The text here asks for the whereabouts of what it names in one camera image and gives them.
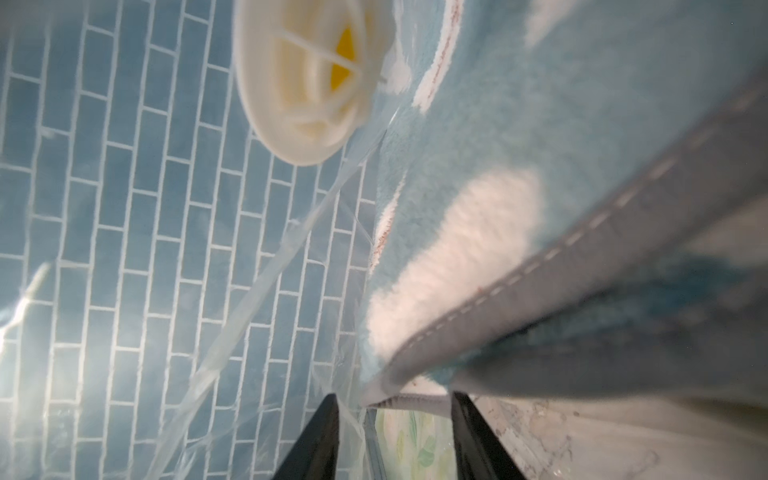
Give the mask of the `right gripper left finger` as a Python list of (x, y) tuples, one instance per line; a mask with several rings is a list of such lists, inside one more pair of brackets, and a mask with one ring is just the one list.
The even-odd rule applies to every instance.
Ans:
[(273, 480), (333, 480), (340, 443), (337, 396), (324, 397), (276, 470)]

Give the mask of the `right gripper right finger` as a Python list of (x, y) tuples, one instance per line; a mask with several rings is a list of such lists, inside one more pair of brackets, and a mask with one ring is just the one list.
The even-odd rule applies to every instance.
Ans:
[(459, 480), (525, 480), (470, 397), (454, 392), (451, 421)]

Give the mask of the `clear plastic vacuum bag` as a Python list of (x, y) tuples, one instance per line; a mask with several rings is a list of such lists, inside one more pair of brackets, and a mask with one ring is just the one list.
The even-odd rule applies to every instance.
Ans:
[(361, 400), (394, 43), (326, 161), (273, 155), (237, 1), (1, 5), (1, 475), (272, 479), (337, 396), (334, 479), (458, 479), (468, 395), (526, 479), (763, 479), (767, 401)]

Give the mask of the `light blue bear blanket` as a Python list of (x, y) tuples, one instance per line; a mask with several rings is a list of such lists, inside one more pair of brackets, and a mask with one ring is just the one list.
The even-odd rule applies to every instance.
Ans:
[(767, 5), (398, 1), (361, 400), (767, 401)]

